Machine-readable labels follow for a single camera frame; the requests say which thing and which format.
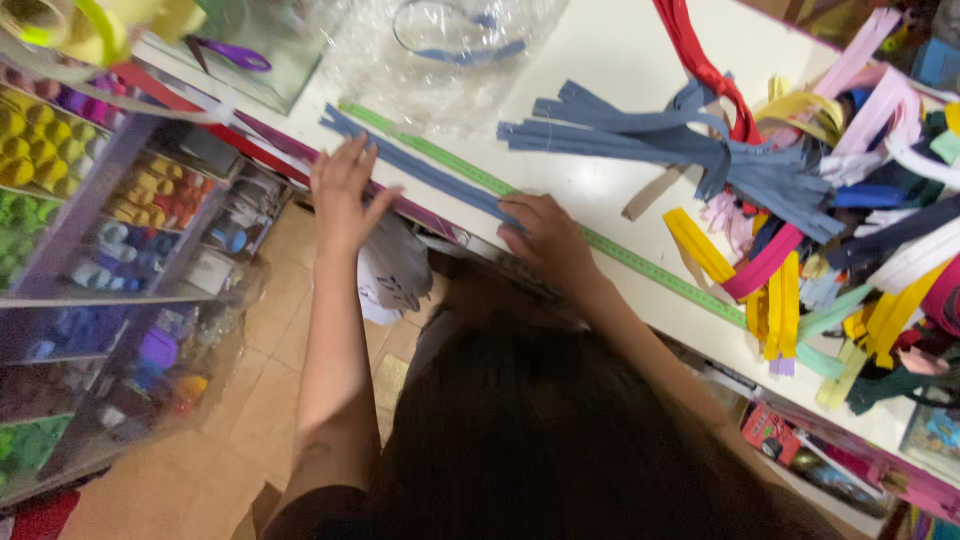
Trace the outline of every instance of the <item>plastic bag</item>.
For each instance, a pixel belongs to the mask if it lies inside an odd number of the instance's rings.
[[[567,0],[366,0],[321,63],[321,76],[411,133],[493,130],[523,66]]]
[[[360,249],[357,292],[365,319],[389,325],[407,309],[420,311],[421,296],[433,287],[427,247],[403,220],[385,215]]]

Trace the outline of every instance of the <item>dark hair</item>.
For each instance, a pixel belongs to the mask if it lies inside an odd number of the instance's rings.
[[[588,333],[516,319],[465,331],[396,405],[372,489],[379,532],[795,536],[756,477],[711,436],[688,436],[668,408]]]

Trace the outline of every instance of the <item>tiled floor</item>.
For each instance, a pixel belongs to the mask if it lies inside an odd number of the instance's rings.
[[[132,450],[85,487],[62,539],[229,539],[264,481],[284,488],[306,354],[314,231],[313,215],[294,205],[277,221],[261,251],[274,273],[247,313],[248,347],[203,426]],[[420,326],[445,292],[445,278],[435,278],[420,313],[390,327],[364,321],[384,438]]]

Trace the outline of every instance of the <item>hand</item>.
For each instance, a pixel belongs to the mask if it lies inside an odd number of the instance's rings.
[[[500,199],[498,206],[527,232],[503,224],[497,236],[542,280],[568,297],[589,294],[604,282],[580,226],[553,197],[520,193]]]
[[[323,151],[313,163],[310,188],[320,240],[318,255],[356,258],[376,222],[402,192],[398,187],[385,189],[364,209],[363,190],[377,153],[375,144],[364,151],[366,145],[367,134],[348,138],[333,156]]]

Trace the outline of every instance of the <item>person's left hand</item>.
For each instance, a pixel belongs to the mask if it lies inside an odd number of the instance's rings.
[[[402,188],[377,193],[364,208],[361,199],[376,162],[376,145],[366,151],[367,134],[348,138],[333,153],[323,151],[313,163],[310,187],[317,215],[318,256],[356,258],[367,236]]]

